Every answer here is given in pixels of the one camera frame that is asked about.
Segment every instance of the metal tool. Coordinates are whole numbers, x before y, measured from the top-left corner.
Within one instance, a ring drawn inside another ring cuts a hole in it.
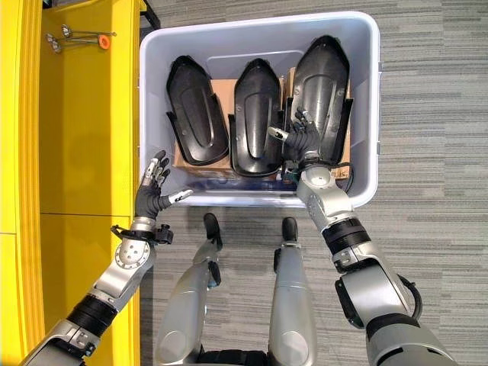
[[[117,36],[115,32],[93,32],[89,30],[73,30],[69,27],[68,24],[63,24],[61,26],[61,31],[63,32],[63,36],[65,38],[71,38],[73,34],[80,33],[80,34],[92,34],[95,36],[105,35],[105,36]]]
[[[46,40],[51,45],[55,53],[60,53],[63,49],[68,47],[82,46],[87,43],[95,43],[103,50],[110,48],[111,42],[108,36],[99,34],[98,36],[90,37],[78,37],[78,38],[66,38],[58,39],[52,34],[46,34]]]

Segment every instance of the black bracket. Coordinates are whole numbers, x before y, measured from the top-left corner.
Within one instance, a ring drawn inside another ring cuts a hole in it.
[[[161,29],[161,22],[159,21],[159,18],[154,12],[153,8],[151,8],[151,5],[149,5],[147,0],[144,0],[144,3],[146,4],[146,11],[141,11],[140,14],[146,17],[147,21],[149,24],[151,24],[151,27],[154,30]]]
[[[165,224],[157,229],[155,235],[150,231],[128,230],[118,225],[113,225],[110,231],[119,239],[141,240],[153,246],[171,244],[173,240],[173,232],[169,229],[169,225]]]

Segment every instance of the yellow shelf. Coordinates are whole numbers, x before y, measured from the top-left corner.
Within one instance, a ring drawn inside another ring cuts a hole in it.
[[[17,364],[109,265],[137,176],[140,0],[2,7],[2,364]],[[115,31],[54,53],[45,34]],[[138,365],[138,296],[91,365]]]

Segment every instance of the plastic storage bin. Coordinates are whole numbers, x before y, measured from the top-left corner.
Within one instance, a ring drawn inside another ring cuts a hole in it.
[[[277,75],[286,75],[314,38],[337,37],[350,65],[351,162],[355,177],[349,195],[354,206],[366,204],[377,187],[380,32],[372,17],[355,11],[306,14],[251,21],[161,29],[149,34],[140,50],[140,174],[161,148],[174,154],[175,135],[166,117],[171,110],[165,84],[172,61],[190,55],[214,79],[237,79],[246,63],[267,59]],[[303,207],[294,192],[256,180],[196,178],[173,169],[164,193],[195,184],[203,191],[183,205]]]

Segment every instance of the silver robot leg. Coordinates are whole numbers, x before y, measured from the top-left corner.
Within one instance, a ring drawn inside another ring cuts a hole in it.
[[[283,237],[274,261],[269,357],[273,366],[311,366],[316,362],[316,329],[295,219],[283,220]]]
[[[222,248],[215,216],[207,213],[204,223],[207,241],[176,284],[159,327],[154,354],[158,366],[193,364],[200,354],[207,289],[220,284],[217,254]]]

